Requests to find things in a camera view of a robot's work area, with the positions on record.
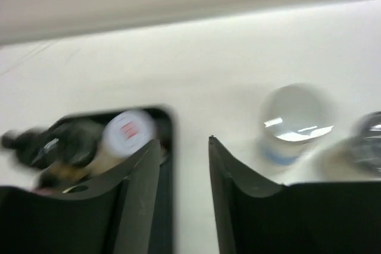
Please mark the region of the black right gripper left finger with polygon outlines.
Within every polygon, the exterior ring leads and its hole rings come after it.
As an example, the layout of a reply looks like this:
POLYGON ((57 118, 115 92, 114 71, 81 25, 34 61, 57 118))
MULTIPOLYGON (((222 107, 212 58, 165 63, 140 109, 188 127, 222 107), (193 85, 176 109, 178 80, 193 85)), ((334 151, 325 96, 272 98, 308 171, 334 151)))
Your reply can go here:
POLYGON ((67 192, 1 187, 1 252, 147 253, 160 155, 152 140, 67 192))

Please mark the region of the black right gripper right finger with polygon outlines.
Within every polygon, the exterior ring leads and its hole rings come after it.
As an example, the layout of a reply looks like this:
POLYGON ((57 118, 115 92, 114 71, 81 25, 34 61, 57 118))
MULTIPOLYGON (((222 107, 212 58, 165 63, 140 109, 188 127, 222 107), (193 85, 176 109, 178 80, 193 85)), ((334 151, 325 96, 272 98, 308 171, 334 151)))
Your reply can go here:
POLYGON ((378 181, 277 184, 212 136, 210 179, 221 253, 379 253, 378 181))

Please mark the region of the white red lid spice jar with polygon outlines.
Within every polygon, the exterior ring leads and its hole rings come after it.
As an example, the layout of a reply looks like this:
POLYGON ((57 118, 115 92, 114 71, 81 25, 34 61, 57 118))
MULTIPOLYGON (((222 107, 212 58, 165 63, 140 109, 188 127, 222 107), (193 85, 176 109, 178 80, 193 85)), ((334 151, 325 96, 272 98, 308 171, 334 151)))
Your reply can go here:
POLYGON ((153 118, 133 109, 114 117, 104 128, 94 160, 87 166, 92 176, 100 175, 131 157, 155 136, 153 118))

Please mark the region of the black cap spice bottle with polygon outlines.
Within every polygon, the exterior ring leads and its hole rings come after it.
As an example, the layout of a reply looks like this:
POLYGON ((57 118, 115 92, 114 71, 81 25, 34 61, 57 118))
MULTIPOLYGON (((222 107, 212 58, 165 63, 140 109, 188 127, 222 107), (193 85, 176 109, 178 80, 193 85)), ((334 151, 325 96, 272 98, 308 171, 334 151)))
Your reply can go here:
POLYGON ((8 131, 1 136, 1 147, 13 151, 19 164, 43 170, 48 167, 41 151, 43 135, 44 131, 38 129, 29 129, 22 133, 8 131))
POLYGON ((87 180, 103 129, 92 120, 74 120, 38 135, 28 153, 30 166, 42 170, 37 188, 63 189, 87 180))

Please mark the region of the blue label white canister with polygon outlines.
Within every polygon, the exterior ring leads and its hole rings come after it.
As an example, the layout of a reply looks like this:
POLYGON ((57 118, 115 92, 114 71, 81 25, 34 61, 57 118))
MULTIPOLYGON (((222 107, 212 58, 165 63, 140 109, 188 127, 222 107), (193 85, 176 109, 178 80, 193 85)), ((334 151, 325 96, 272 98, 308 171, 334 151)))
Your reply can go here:
POLYGON ((334 126, 333 102, 323 90, 305 83, 280 87, 260 113, 260 151, 277 165, 292 165, 334 126))

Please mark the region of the clear dome lid jar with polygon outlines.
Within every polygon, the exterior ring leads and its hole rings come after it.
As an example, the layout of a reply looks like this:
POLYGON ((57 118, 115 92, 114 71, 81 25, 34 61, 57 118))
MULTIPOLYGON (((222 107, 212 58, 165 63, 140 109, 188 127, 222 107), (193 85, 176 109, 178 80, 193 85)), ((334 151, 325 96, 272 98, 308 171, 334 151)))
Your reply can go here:
POLYGON ((330 136, 309 151, 302 183, 380 182, 380 112, 362 116, 346 136, 330 136))

